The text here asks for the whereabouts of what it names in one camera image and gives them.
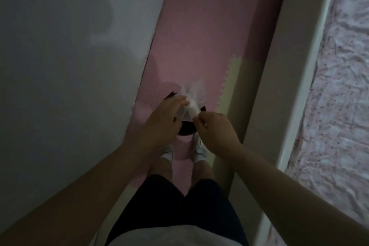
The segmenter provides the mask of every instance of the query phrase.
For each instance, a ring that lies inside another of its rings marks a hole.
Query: foot
[[[161,153],[161,157],[169,160],[170,162],[173,161],[174,157],[173,157],[173,146],[172,146],[172,144],[169,144],[165,147],[161,147],[159,149],[159,152]]]
[[[207,157],[206,147],[201,140],[198,132],[193,135],[193,162],[197,163],[200,160],[205,160]]]

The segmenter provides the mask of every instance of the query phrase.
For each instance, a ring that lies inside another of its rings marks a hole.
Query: hand
[[[168,145],[178,135],[182,126],[182,119],[175,118],[175,114],[182,105],[188,105],[183,95],[166,98],[151,113],[142,132],[145,141],[155,149]]]
[[[215,155],[227,159],[229,154],[242,146],[231,122],[226,115],[214,112],[201,112],[193,118],[197,132],[205,146]]]

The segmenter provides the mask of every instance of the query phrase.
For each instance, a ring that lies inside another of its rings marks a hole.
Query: black bowl
[[[170,98],[175,96],[177,93],[176,92],[171,92],[166,98]],[[201,111],[206,111],[205,106],[203,108],[200,108]],[[197,132],[197,129],[195,127],[195,125],[193,124],[193,122],[189,122],[189,121],[182,121],[182,127],[179,130],[178,135],[180,136],[187,136],[187,135],[192,135],[194,133]]]

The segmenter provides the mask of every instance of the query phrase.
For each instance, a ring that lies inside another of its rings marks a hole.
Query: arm
[[[205,146],[229,163],[288,245],[369,245],[369,230],[239,142],[223,114],[194,120]]]
[[[163,101],[142,130],[3,232],[0,245],[88,245],[142,160],[178,134],[174,115],[186,104],[184,96]]]

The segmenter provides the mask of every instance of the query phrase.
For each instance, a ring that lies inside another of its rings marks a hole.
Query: black shorts
[[[202,179],[187,196],[160,175],[151,175],[137,190],[110,231],[105,245],[134,229],[194,225],[248,246],[245,232],[222,188]]]

